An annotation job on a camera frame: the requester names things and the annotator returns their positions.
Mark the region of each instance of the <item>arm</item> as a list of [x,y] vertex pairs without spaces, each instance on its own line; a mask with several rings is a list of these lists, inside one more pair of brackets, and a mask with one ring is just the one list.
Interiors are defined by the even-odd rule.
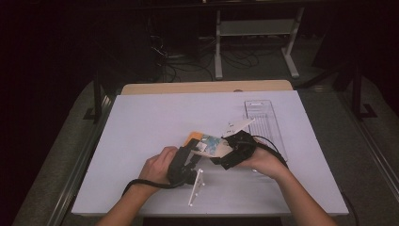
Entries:
[[294,175],[271,153],[258,148],[240,166],[251,167],[276,180],[298,225],[337,225]]
[[[160,154],[147,160],[138,178],[167,184],[168,167],[176,152],[176,147],[164,148]],[[158,190],[153,186],[131,186],[96,225],[130,225],[141,206]]]

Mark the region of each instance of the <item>white tabletop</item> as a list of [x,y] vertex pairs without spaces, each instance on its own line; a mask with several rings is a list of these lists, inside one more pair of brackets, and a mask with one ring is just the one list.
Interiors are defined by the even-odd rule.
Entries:
[[[220,137],[230,121],[242,119],[244,101],[270,100],[288,166],[331,215],[347,214],[296,91],[249,91],[118,96],[93,155],[72,212],[102,215],[137,178],[145,160],[165,146],[181,146],[192,131]],[[224,170],[202,158],[204,186],[188,206],[192,186],[160,190],[141,216],[282,216],[290,213],[277,184],[250,169]]]

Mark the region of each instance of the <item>black strap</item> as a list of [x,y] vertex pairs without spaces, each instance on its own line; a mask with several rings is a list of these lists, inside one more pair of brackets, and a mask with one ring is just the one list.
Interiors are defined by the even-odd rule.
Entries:
[[172,189],[172,188],[176,188],[178,186],[184,185],[184,181],[181,181],[180,183],[177,183],[175,185],[167,185],[167,184],[158,184],[156,182],[152,182],[152,181],[144,180],[144,179],[134,179],[133,181],[129,182],[129,184],[127,184],[127,186],[124,188],[122,196],[126,193],[127,190],[129,190],[129,188],[132,185],[137,185],[137,184],[142,184],[142,185],[147,185],[147,186],[155,186],[155,187],[159,187],[159,188],[163,188],[163,189]]

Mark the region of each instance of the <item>clear plastic holder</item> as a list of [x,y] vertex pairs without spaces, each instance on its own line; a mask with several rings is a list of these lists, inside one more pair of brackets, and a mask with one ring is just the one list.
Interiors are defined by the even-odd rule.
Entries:
[[[247,126],[244,130],[253,136],[265,137],[270,140],[278,149],[279,153],[288,161],[287,153],[285,152],[281,133],[279,131],[279,124],[277,122],[276,114],[274,112],[272,103],[268,100],[252,100],[245,101],[244,119],[255,119],[253,123]],[[257,137],[258,140],[275,150],[276,148],[270,144],[269,141]]]

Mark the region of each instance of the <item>forearm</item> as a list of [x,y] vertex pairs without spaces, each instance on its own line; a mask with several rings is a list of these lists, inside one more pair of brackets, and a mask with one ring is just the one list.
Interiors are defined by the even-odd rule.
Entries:
[[137,212],[150,195],[143,191],[140,186],[131,186],[96,225],[131,225]]
[[298,225],[337,225],[289,170],[276,181]]

